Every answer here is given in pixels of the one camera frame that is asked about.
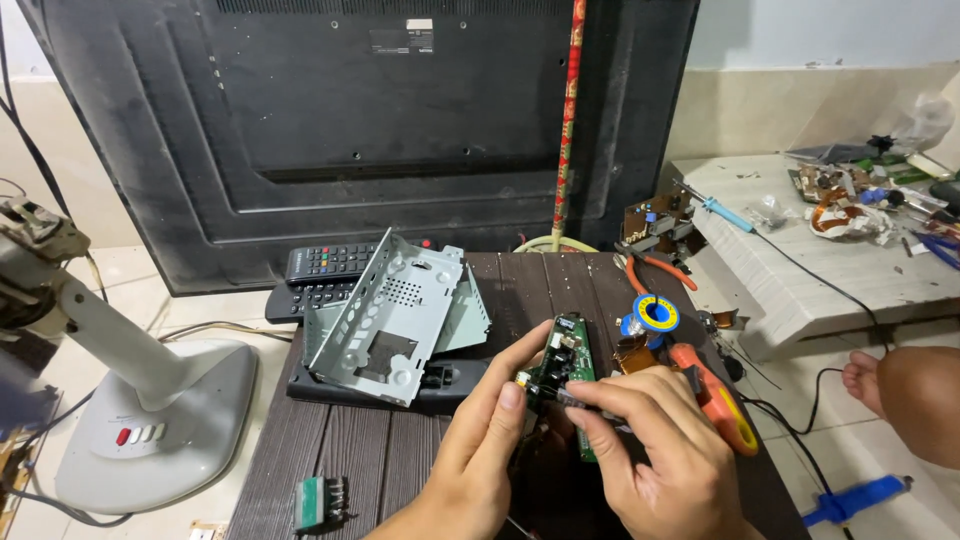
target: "wooden table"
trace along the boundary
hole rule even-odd
[[[797,162],[786,156],[748,156],[673,163],[680,178],[705,196],[716,196],[741,213],[774,195],[803,216],[813,205],[801,200],[787,170]],[[917,229],[906,215],[895,216],[902,231]],[[746,234],[715,213],[697,210],[697,230],[744,284],[763,309],[739,341],[753,359],[776,357],[778,348],[805,337],[869,328],[867,312],[809,277],[754,234]],[[909,233],[907,240],[916,244]],[[790,257],[853,295],[881,324],[960,313],[960,274],[932,254],[909,258],[898,238],[885,246],[872,242],[831,241],[815,235],[806,222],[766,237]]]
[[[598,375],[610,373],[612,344],[619,335],[614,321],[629,312],[636,296],[623,272],[613,265],[611,254],[468,254],[467,258],[493,328],[488,342],[465,350],[464,357],[492,357],[554,314],[579,311],[592,323],[589,340]],[[720,358],[683,286],[659,269],[645,266],[643,272],[650,287],[680,310],[682,322],[674,332],[677,340],[696,346],[725,379]],[[351,516],[342,528],[321,538],[362,538],[417,495],[449,423],[448,417],[287,398],[284,388],[294,362],[299,361],[300,347],[296,339],[287,356],[230,520],[228,540],[293,538],[293,486],[318,475],[348,477]],[[515,506],[540,509],[514,517],[545,540],[628,538],[604,502],[596,467],[575,461],[563,473],[543,471],[542,484],[530,484],[531,493],[514,493]],[[738,456],[736,465],[747,519],[770,539],[809,539],[766,449],[761,447],[753,458]],[[567,491],[554,489],[558,483],[566,484]],[[507,524],[498,537],[521,536]]]

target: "fingernail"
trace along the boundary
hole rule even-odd
[[[582,410],[569,406],[566,408],[565,412],[566,417],[570,419],[570,422],[572,422],[574,426],[580,428],[581,430],[584,428],[584,417],[581,416],[583,414]]]
[[[523,397],[523,391],[515,382],[507,382],[500,389],[500,406],[510,410],[520,405],[520,399]]]

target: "blue soldering iron handle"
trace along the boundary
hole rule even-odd
[[[752,233],[754,231],[754,225],[743,219],[742,217],[736,215],[727,207],[721,205],[716,199],[710,197],[704,201],[704,208],[707,211],[711,211],[720,217],[726,219],[727,221],[733,223],[736,227],[741,229],[744,233]]]

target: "tile floor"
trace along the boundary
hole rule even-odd
[[[171,299],[144,248],[94,250],[93,255],[100,265],[111,304],[153,335],[209,320],[270,327],[262,318],[268,292]],[[741,314],[746,317],[762,314],[709,248],[698,254],[690,266],[700,285],[700,290],[693,294],[700,307],[714,311],[740,307]],[[71,264],[70,271],[88,286],[94,286],[82,260]],[[293,326],[273,328],[291,330]],[[195,519],[206,522],[229,519],[288,345],[263,336],[231,331],[207,331],[204,336],[245,339],[259,351],[261,358],[251,420],[242,437],[240,451],[228,469],[192,497],[134,516],[118,528],[86,527],[71,522],[47,506],[23,502],[13,523],[10,540],[126,537],[178,540],[188,537],[189,524]],[[735,343],[735,332],[726,337]],[[897,331],[896,339],[901,345],[960,346],[960,322],[950,319],[904,326]],[[816,373],[823,367],[842,367],[848,352],[854,348],[882,354],[882,348],[871,346],[863,332],[805,341],[784,352],[778,360],[759,366],[782,390],[749,367],[747,378],[737,388],[748,396],[775,404],[795,426],[805,425]],[[66,409],[89,392],[105,372],[106,368],[100,362],[67,338],[62,340],[44,378],[64,390],[61,409]],[[940,495],[892,429],[847,394],[839,374],[825,374],[821,392],[820,413],[814,431],[804,438],[804,442],[818,459],[831,487],[839,490],[891,473],[916,479],[909,494],[856,516],[851,523],[856,537],[960,540],[960,513]],[[820,488],[801,452],[770,418],[754,410],[750,412],[797,508],[801,512],[812,509]],[[64,421],[47,437],[36,468],[35,490],[53,493],[53,477],[75,421]],[[810,532],[815,540],[843,538],[842,532],[831,525],[821,524]]]

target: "red button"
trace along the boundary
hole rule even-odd
[[[120,430],[120,434],[117,435],[117,446],[123,446],[127,444],[128,438],[130,438],[130,428],[123,428]]]

